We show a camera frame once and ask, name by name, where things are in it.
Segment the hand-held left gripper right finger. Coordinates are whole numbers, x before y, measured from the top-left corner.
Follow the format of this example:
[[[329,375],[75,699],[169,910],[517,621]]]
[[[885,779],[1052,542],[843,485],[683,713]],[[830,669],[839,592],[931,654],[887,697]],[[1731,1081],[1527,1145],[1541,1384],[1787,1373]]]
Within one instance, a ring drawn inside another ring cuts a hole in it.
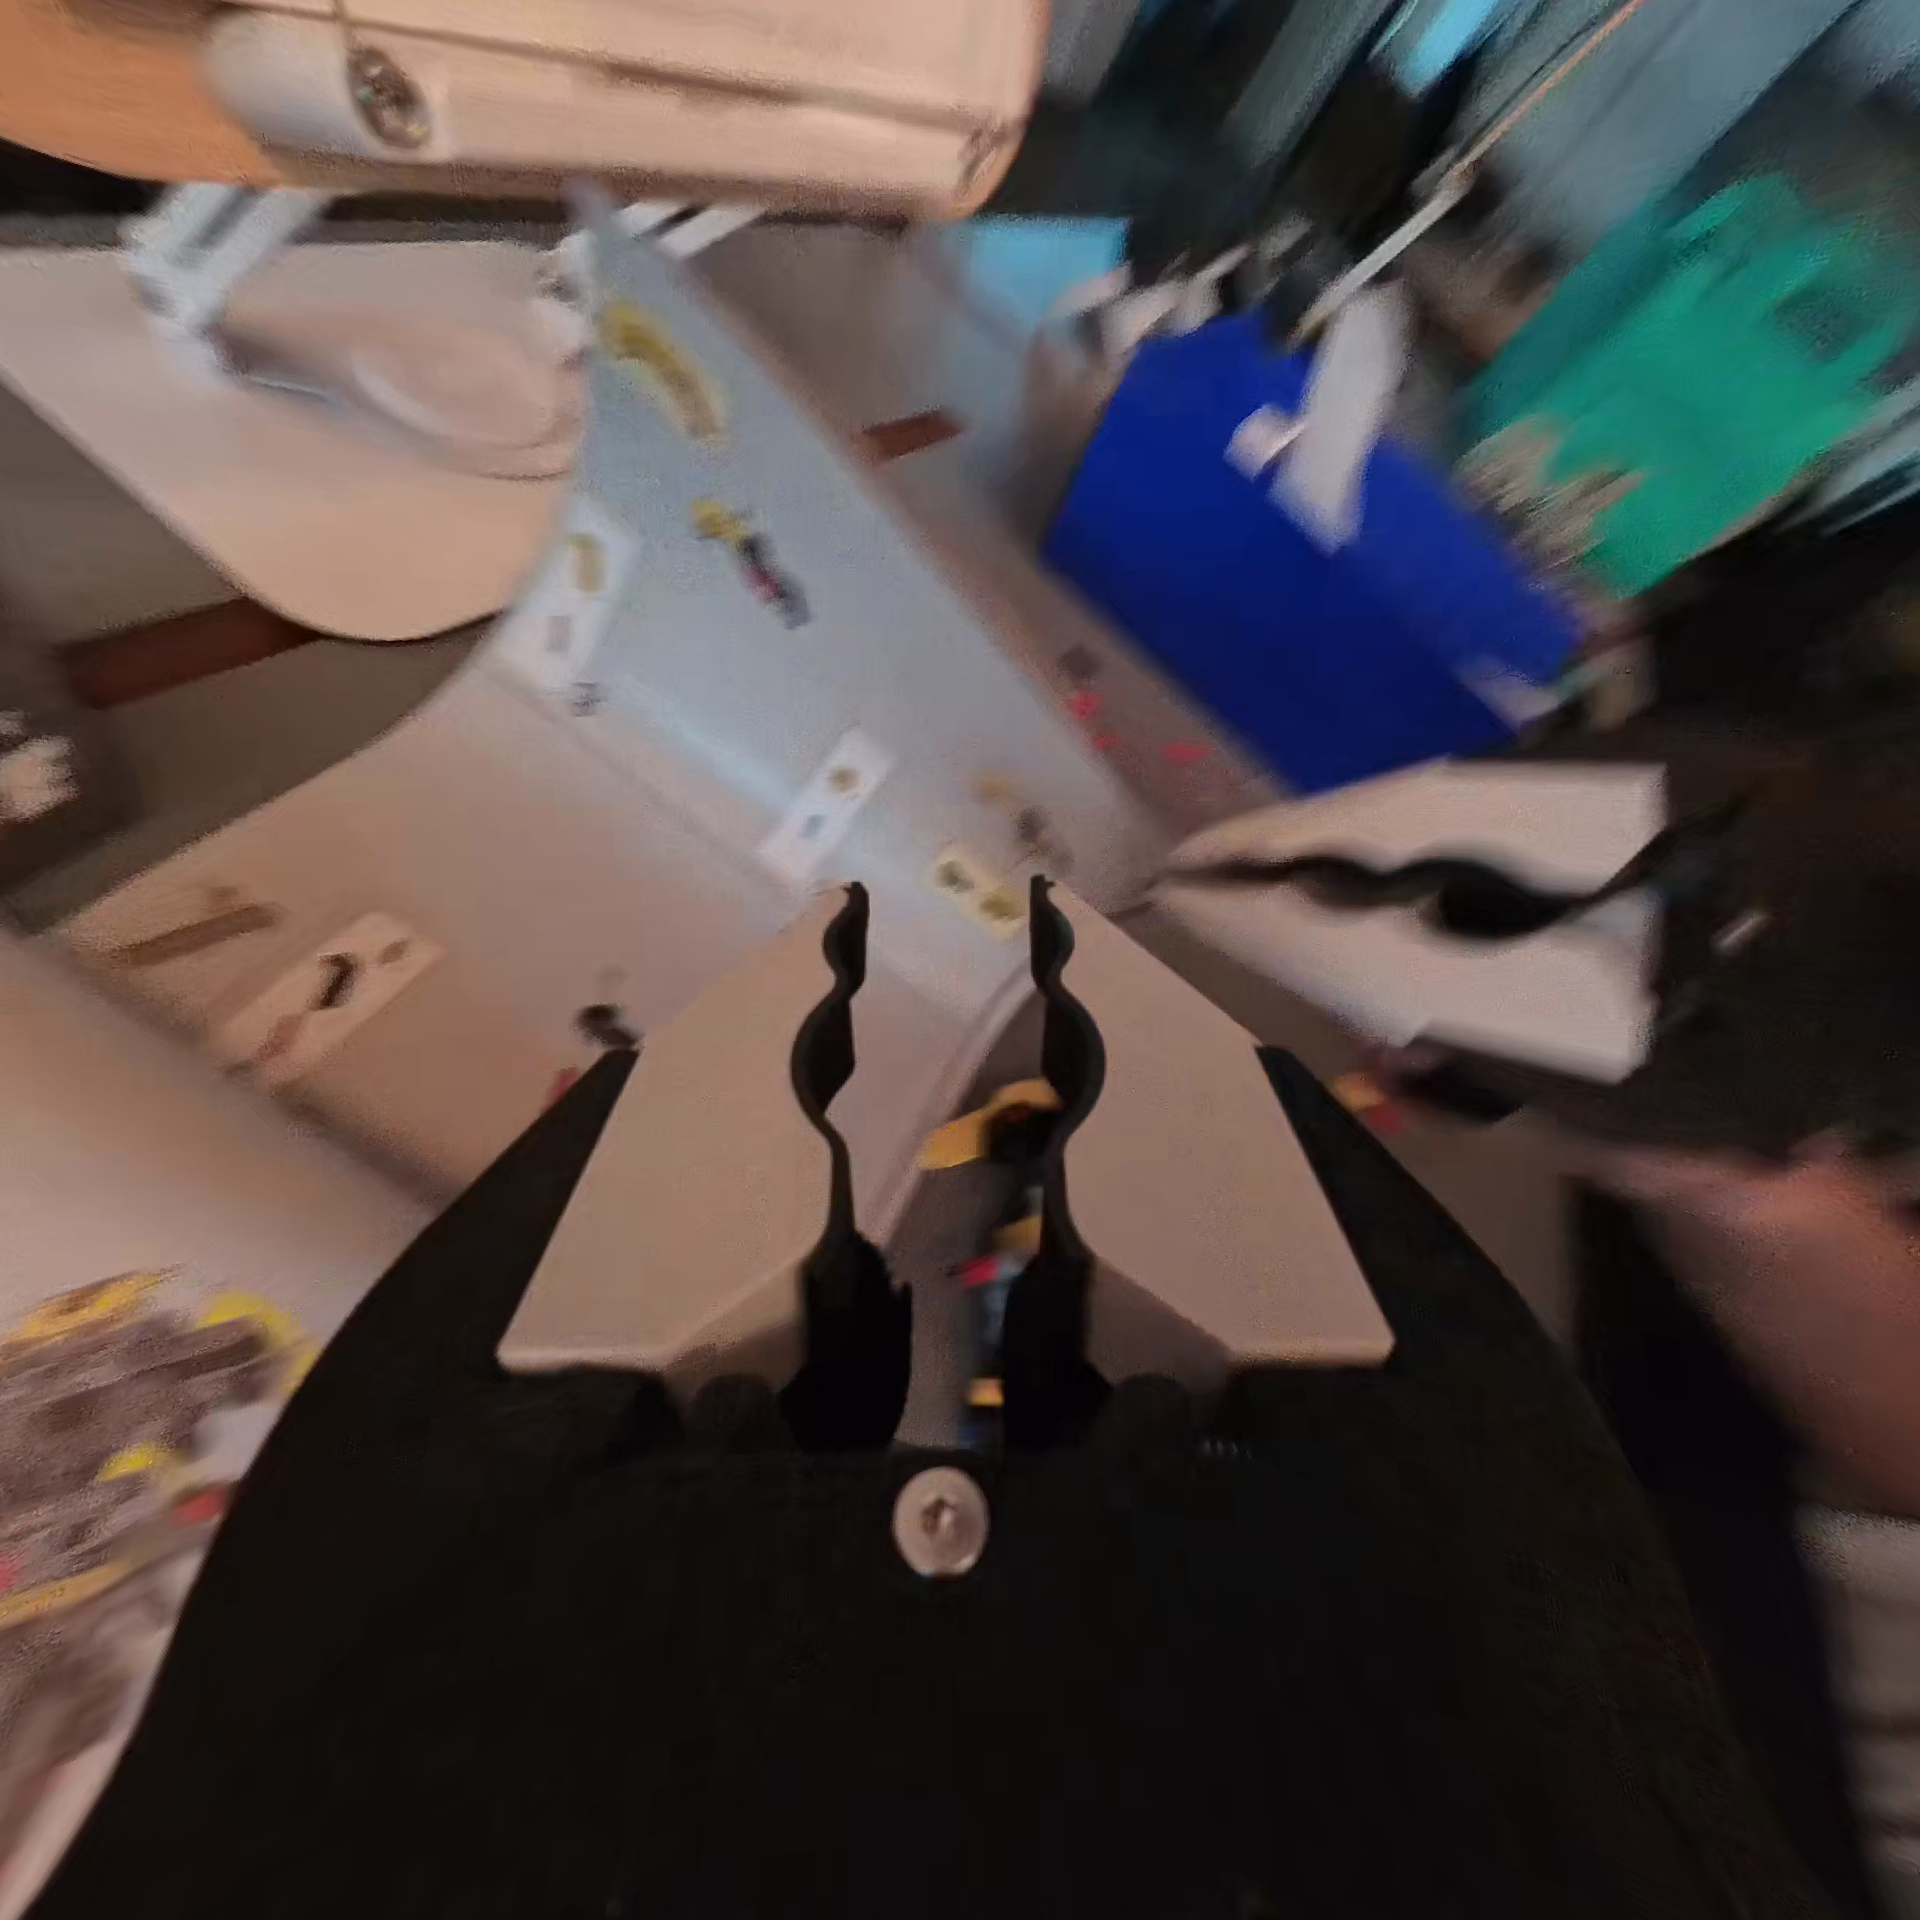
[[[1376,1370],[1393,1352],[1255,1038],[1052,881],[1029,898],[1059,1112],[1025,1368]]]

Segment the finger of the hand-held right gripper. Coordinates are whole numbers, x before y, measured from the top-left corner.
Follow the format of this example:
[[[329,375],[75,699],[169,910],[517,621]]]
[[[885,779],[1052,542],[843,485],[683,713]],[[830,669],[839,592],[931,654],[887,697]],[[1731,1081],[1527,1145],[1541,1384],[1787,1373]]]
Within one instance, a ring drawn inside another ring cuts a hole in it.
[[[1200,830],[1160,882],[1413,906],[1448,881],[1497,881],[1585,903],[1667,826],[1668,782],[1652,762],[1425,762]]]
[[[1436,1043],[1615,1086],[1657,1017],[1659,912],[1627,897],[1515,943],[1475,945],[1411,909],[1333,910],[1291,891],[1160,886],[1198,943],[1390,1048]]]

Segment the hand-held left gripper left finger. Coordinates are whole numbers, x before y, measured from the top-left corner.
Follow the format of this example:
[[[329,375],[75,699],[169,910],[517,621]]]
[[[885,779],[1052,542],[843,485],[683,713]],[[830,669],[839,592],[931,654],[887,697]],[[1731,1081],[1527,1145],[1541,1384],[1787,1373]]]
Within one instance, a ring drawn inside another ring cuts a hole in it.
[[[803,1272],[853,1234],[830,1105],[853,1074],[871,901],[830,887],[643,1046],[495,1362],[796,1374]]]

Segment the lego car model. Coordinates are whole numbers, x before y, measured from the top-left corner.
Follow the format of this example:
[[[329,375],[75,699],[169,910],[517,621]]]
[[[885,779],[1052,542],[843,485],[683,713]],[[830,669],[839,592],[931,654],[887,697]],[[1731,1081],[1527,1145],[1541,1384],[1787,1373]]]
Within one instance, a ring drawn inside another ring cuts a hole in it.
[[[1000,1451],[1004,1318],[1043,1247],[1043,1165],[1063,1112],[1047,1080],[1014,1080],[948,1118],[918,1154],[918,1173],[964,1203],[944,1283],[958,1311],[958,1441],[972,1451]]]

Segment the pile of red blue pins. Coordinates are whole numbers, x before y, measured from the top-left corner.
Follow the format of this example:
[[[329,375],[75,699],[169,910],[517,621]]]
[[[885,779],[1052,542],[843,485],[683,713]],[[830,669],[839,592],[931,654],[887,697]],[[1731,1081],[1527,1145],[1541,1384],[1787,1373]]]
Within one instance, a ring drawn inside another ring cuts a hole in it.
[[[1095,752],[1168,773],[1189,773],[1209,757],[1205,731],[1191,725],[1169,685],[1129,653],[1075,642],[1054,671],[1063,707]]]

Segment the lego instruction booklet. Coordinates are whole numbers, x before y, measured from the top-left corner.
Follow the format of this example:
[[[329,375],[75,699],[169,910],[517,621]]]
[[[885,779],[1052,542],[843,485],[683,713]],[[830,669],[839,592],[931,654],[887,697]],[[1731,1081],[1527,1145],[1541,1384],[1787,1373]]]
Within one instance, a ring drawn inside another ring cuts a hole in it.
[[[861,1229],[1112,773],[687,277],[608,247],[583,478],[425,707],[4,945],[4,1915],[936,1913],[1040,1895],[1048,1521],[902,1559],[909,1342],[507,1374],[648,1035],[871,901],[830,1122]],[[126,1002],[196,1025],[208,1053]]]

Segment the person's right hand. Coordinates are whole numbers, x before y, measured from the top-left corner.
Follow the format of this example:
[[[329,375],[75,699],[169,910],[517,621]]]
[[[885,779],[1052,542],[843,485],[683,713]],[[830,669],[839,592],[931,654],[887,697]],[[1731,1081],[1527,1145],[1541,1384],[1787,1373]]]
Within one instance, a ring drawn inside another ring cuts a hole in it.
[[[1918,1517],[1915,1214],[1838,1138],[1787,1162],[1600,1147],[1672,1277],[1852,1498]]]

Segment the blue plastic bin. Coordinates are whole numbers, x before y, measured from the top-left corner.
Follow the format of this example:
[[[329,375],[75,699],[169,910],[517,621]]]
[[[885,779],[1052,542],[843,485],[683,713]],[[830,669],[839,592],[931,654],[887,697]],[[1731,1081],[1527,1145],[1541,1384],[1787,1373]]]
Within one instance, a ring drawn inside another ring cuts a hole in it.
[[[1303,797],[1488,752],[1549,704],[1568,598],[1396,434],[1326,547],[1263,443],[1309,361],[1251,314],[1149,341],[1095,426],[1043,555],[1238,746]]]

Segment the teal felt bag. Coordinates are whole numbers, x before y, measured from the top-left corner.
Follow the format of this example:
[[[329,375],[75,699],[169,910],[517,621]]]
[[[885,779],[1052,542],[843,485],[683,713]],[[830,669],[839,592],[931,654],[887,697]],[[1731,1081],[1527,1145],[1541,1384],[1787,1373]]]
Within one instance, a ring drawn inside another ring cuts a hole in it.
[[[1462,395],[1455,480],[1544,570],[1641,598],[1879,413],[1915,306],[1913,250],[1787,176],[1649,202]]]

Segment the white stand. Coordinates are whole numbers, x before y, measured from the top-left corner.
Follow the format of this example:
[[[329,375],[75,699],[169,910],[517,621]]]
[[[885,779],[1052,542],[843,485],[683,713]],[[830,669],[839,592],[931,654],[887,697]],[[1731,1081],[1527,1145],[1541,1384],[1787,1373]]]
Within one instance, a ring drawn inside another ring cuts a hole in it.
[[[4,247],[4,394],[299,630],[421,641],[509,603],[584,429],[565,269],[313,238],[343,202],[465,194],[131,181],[157,199],[105,247]]]

